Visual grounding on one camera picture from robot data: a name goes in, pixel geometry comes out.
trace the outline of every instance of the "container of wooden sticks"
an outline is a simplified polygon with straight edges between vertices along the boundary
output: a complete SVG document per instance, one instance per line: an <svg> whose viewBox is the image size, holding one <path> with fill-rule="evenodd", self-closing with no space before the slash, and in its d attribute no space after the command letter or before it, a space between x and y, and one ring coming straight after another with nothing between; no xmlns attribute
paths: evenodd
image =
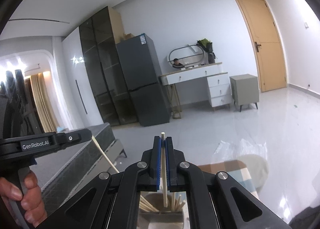
<svg viewBox="0 0 320 229"><path fill-rule="evenodd" d="M185 215L183 208L186 207L185 192L176 197L175 193L168 193L168 206L164 207L164 195L160 192L150 192L144 195L144 199L149 203L144 203L140 198L138 229L183 229L185 223Z"/></svg>

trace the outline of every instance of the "white drawer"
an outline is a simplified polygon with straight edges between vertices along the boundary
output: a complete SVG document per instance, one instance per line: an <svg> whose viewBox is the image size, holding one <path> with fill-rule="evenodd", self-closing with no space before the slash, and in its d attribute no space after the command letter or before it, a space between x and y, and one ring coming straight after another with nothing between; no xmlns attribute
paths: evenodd
<svg viewBox="0 0 320 229"><path fill-rule="evenodd" d="M220 97L226 94L231 94L230 84L225 84L217 87L211 87L210 90L210 98L212 97Z"/></svg>
<svg viewBox="0 0 320 229"><path fill-rule="evenodd" d="M212 107L222 106L225 104L230 104L232 102L231 94L227 94L221 97L214 97L210 100L210 104Z"/></svg>
<svg viewBox="0 0 320 229"><path fill-rule="evenodd" d="M215 87L223 84L229 84L229 75L228 74L221 74L216 76L207 77L208 86Z"/></svg>
<svg viewBox="0 0 320 229"><path fill-rule="evenodd" d="M197 67L197 68L169 74L166 76L167 82L163 81L163 83L170 85L170 84L175 84L175 83L179 83L187 80L196 79L199 77L216 75L218 73L221 73L222 71L220 66L221 64Z"/></svg>

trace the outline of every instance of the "glass cabinet door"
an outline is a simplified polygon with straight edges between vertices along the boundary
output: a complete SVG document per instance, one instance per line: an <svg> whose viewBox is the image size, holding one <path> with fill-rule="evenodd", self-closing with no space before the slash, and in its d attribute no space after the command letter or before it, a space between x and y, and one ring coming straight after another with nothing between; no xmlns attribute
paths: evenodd
<svg viewBox="0 0 320 229"><path fill-rule="evenodd" d="M137 116L119 62L108 8L96 13L92 17L92 23L103 73L119 122L120 124L137 122Z"/></svg>
<svg viewBox="0 0 320 229"><path fill-rule="evenodd" d="M92 19L89 18L86 22L81 24L79 26L79 31L85 67L102 120L103 122L110 123L112 126L119 125L118 114L103 75L102 64L97 50L96 37L92 28Z"/></svg>

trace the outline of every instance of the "door frame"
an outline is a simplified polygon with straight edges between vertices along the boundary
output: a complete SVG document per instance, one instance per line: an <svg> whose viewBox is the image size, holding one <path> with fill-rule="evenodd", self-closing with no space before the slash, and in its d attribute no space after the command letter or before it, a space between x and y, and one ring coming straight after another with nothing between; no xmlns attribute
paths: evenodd
<svg viewBox="0 0 320 229"><path fill-rule="evenodd" d="M282 45L282 40L280 38L280 35L279 35L279 30L278 30L278 27L276 25L276 22L275 22L275 19L273 17L273 14L271 13L271 10L269 8L269 5L268 3L266 2L266 0L262 0L266 5L267 5L267 8L269 10L269 13L272 17L272 20L273 22L275 23L275 27L276 27L276 32L277 32L277 35L278 35L278 39L279 39L279 42L280 42L280 47L281 47L281 52L282 52L282 59L283 59L283 63L284 63L284 76L285 76L285 83L286 83L286 87L288 86L288 78L287 78L287 66L286 66L286 62L285 62L285 59L284 59L284 50L283 50L283 45ZM253 40L253 37L252 37L252 33L251 33L251 30L250 30L250 27L249 27L249 24L248 24L248 21L247 21L247 18L245 17L245 14L244 14L244 11L242 10L242 7L240 5L240 2L239 0L236 0L236 3L240 9L240 12L242 14L242 17L244 19L244 22L245 22L245 25L247 26L247 29L248 29L248 33L249 33L249 36L250 36L250 40L251 40L251 44L252 44L252 49L253 49L253 52L254 52L254 57L256 59L256 65L257 65L257 71L258 71L258 80L259 80L259 89L261 92L265 92L264 90L262 90L262 86L261 84L263 83L263 81L261 80L261 75L260 75L260 66L259 66L259 61L258 61L258 55L257 55L257 51L256 51L256 48L255 48L255 45L254 45L254 40Z"/></svg>

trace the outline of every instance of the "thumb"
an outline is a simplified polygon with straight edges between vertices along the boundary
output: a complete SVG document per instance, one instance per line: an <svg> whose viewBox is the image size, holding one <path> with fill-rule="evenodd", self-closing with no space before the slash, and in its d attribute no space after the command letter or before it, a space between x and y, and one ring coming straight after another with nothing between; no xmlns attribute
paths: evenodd
<svg viewBox="0 0 320 229"><path fill-rule="evenodd" d="M0 195L16 201L22 199L20 189L7 181L4 177L0 177Z"/></svg>

